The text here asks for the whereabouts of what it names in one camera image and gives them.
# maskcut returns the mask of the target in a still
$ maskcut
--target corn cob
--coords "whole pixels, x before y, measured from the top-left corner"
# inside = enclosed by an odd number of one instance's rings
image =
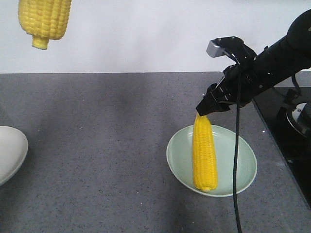
[[[33,47],[46,50],[49,39],[64,36],[70,5],[71,0],[19,0],[19,23],[27,34],[33,35]]]
[[[204,192],[218,185],[216,152],[209,119],[197,114],[193,126],[192,162],[194,186]]]

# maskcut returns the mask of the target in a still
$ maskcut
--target gray countertop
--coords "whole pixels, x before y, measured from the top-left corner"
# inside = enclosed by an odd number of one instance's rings
[[[4,233],[234,233],[232,197],[192,192],[171,173],[166,146],[193,124],[221,73],[2,74],[0,125],[29,140],[0,187]],[[234,130],[235,108],[209,115]],[[244,233],[311,233],[311,211],[254,105],[241,137],[258,162],[238,194]]]

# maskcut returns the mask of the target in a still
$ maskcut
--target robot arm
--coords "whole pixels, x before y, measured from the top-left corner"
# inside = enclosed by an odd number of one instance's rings
[[[199,115],[230,110],[236,103],[238,77],[241,76],[241,106],[302,69],[311,67],[311,10],[301,14],[286,36],[256,53],[237,37],[211,40],[207,47],[211,57],[226,55],[235,61],[227,67],[219,84],[212,84],[196,107]]]

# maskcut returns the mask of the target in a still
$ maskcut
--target plate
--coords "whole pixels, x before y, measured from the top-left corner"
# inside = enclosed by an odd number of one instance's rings
[[[229,197],[233,195],[232,177],[235,147],[235,133],[212,125],[216,150],[218,187],[207,193],[198,190],[193,184],[192,134],[193,125],[187,126],[170,139],[166,157],[174,176],[192,191],[210,197]],[[255,154],[247,142],[239,137],[237,167],[237,193],[244,191],[254,181],[257,173]]]
[[[28,141],[21,131],[0,126],[0,185],[18,171],[25,160],[27,150]]]

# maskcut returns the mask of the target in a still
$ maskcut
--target yellow corn cob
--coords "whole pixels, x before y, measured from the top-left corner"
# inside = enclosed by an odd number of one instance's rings
[[[32,46],[46,50],[49,39],[65,34],[71,0],[19,0],[18,19],[23,30],[33,35]]]
[[[197,114],[192,138],[193,182],[208,192],[218,185],[216,152],[209,119]]]

